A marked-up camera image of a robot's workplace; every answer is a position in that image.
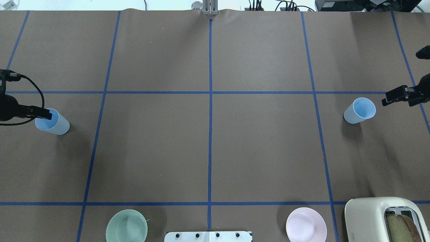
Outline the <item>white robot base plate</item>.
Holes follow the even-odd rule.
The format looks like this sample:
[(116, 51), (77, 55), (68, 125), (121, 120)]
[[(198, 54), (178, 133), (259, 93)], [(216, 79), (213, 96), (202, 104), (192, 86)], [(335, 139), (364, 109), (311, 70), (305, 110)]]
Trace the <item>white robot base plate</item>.
[(165, 242), (252, 242), (249, 231), (168, 232)]

